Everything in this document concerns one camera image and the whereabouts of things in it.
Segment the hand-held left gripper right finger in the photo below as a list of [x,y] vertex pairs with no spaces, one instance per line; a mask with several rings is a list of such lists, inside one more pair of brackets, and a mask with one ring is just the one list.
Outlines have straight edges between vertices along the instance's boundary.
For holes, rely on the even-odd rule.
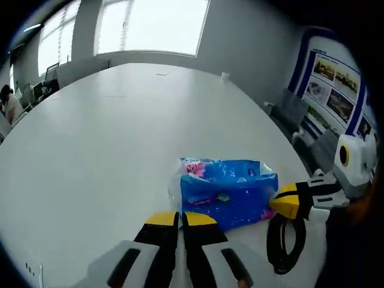
[[271,287],[266,261],[243,243],[232,242],[208,215],[182,214],[187,269],[193,287]]

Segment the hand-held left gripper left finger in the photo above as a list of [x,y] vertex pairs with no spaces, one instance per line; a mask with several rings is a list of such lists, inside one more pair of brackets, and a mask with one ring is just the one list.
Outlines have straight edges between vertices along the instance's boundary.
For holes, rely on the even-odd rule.
[[149,217],[132,241],[123,240],[88,266],[88,287],[169,287],[176,264],[178,212]]

